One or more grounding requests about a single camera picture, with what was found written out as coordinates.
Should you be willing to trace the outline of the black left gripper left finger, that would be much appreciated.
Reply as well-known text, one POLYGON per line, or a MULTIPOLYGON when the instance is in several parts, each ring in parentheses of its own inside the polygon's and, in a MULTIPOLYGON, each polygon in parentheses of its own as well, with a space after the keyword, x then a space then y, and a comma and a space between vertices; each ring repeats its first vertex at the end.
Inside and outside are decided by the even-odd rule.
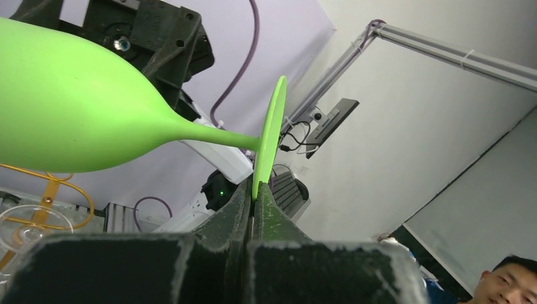
POLYGON ((251 181, 191 232, 52 234, 22 256, 2 303, 240 303, 251 181))

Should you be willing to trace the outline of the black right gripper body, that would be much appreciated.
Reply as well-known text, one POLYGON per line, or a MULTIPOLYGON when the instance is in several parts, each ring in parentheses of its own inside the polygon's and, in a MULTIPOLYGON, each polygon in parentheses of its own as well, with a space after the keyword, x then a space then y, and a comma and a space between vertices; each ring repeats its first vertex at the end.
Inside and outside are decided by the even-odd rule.
POLYGON ((60 19, 63 1, 22 1, 11 19, 59 30, 103 46, 137 68, 178 115, 206 115, 182 89, 210 68, 212 47, 201 15, 164 1, 89 1, 82 26, 60 19))

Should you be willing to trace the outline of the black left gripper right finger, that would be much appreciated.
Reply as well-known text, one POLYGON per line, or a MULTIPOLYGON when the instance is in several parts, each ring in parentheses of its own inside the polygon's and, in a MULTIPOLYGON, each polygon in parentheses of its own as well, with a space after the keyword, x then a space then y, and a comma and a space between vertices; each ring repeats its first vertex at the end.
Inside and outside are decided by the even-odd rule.
POLYGON ((258 186, 248 303, 427 303, 417 264, 386 243, 313 241, 258 186))

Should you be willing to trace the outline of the green plastic wine glass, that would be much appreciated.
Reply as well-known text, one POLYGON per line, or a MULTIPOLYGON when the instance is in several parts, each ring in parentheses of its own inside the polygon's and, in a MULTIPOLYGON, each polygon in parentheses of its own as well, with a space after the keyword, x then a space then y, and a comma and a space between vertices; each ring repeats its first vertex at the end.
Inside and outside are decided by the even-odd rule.
POLYGON ((91 41, 1 19, 1 163, 83 173, 130 162, 163 144, 203 141, 254 151, 252 195, 269 180, 287 79, 277 81, 258 137, 190 122, 134 66, 91 41))

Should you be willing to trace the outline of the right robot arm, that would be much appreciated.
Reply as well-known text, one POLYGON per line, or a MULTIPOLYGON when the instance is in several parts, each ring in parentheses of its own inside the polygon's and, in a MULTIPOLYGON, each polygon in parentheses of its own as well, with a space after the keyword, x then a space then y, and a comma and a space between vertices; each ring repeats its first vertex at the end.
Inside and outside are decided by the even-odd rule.
MULTIPOLYGON (((62 6, 63 1, 22 1, 11 17, 41 27, 59 29, 62 6)), ((253 173, 252 162, 237 148, 201 141, 181 143, 189 146, 217 170, 209 175, 192 202, 163 222, 155 232, 193 230, 226 204, 238 184, 253 173)))

